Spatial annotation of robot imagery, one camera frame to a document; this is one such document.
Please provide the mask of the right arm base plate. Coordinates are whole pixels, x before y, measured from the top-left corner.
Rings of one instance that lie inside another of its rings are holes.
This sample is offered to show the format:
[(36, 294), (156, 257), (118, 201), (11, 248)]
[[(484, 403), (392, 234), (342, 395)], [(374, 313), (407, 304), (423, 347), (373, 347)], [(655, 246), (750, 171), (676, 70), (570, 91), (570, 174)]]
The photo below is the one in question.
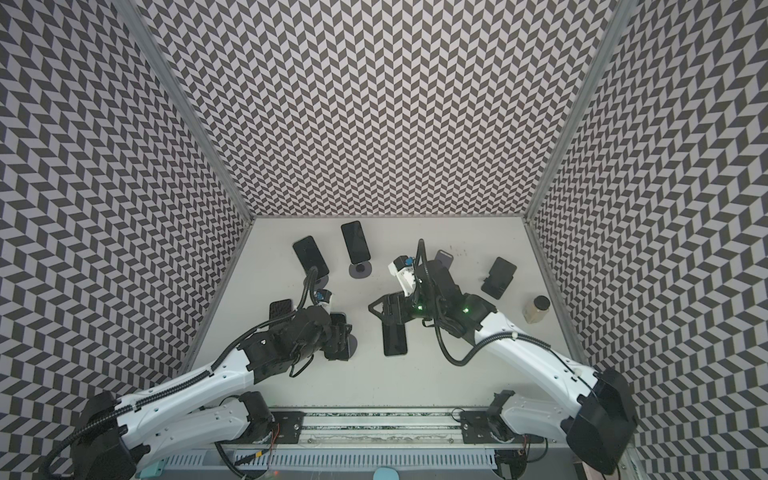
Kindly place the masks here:
[(486, 411), (456, 408), (451, 418), (460, 426), (465, 444), (544, 444), (545, 439), (537, 435), (523, 435), (514, 432), (499, 415)]

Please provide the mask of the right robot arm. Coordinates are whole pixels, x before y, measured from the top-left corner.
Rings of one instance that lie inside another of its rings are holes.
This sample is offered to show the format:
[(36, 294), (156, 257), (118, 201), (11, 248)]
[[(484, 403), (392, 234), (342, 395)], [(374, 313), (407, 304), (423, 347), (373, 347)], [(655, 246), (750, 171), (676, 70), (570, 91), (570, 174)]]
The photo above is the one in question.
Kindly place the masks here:
[(454, 367), (468, 366), (481, 352), (495, 355), (548, 396), (532, 400), (513, 391), (497, 394), (486, 417), (499, 441), (523, 435), (563, 441), (591, 469), (604, 476), (618, 473), (639, 426), (632, 389), (621, 372), (561, 354), (494, 304), (462, 292), (448, 268), (428, 259), (423, 241), (415, 255), (395, 258), (388, 270), (399, 291), (368, 306), (382, 323), (387, 355), (402, 354), (402, 332), (412, 320), (433, 331), (442, 356)]

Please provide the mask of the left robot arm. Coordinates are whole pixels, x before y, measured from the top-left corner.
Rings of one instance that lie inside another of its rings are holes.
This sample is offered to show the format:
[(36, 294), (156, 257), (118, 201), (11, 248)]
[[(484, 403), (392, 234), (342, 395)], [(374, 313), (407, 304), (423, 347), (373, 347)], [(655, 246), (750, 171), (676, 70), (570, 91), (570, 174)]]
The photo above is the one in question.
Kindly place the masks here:
[(296, 309), (248, 329), (214, 361), (121, 398), (89, 399), (75, 430), (43, 458), (41, 477), (57, 478), (52, 464), (63, 452), (74, 479), (130, 479), (198, 445), (274, 437), (277, 422), (257, 385), (301, 375), (317, 354), (346, 361), (354, 352), (352, 328), (333, 319), (330, 292), (315, 289), (317, 274), (307, 271)]

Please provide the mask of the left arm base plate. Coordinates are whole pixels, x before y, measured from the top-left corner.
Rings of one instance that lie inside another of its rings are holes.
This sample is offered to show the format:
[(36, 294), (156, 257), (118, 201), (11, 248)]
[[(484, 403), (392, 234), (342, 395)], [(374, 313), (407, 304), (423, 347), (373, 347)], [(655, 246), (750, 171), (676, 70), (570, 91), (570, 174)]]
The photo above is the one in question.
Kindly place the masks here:
[(303, 430), (305, 413), (299, 410), (276, 411), (270, 414), (264, 443), (270, 445), (295, 445)]

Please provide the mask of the purple edged phone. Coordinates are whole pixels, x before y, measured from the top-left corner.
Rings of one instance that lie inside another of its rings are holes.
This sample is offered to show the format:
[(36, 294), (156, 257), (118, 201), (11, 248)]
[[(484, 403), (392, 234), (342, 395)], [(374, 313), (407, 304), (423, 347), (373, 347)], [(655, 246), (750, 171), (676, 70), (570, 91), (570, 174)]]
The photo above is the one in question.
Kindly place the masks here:
[(274, 320), (283, 317), (293, 311), (291, 299), (276, 300), (269, 304), (268, 319)]

